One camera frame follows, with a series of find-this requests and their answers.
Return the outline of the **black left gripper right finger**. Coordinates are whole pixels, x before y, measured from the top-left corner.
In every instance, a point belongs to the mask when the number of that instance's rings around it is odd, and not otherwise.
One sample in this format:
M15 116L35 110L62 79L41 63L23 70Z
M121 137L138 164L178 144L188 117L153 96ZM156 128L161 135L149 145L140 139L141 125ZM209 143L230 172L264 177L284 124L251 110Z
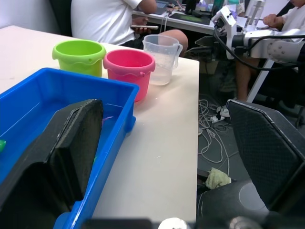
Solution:
M277 110L228 100L239 155L271 211L305 209L305 137Z

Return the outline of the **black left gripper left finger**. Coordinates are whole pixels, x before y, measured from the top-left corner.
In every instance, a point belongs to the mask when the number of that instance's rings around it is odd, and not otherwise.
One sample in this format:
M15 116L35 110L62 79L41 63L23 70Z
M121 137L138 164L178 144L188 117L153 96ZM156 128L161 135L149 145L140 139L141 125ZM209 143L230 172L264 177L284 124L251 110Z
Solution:
M103 104L58 110L0 186L3 229L51 229L84 198L102 130Z

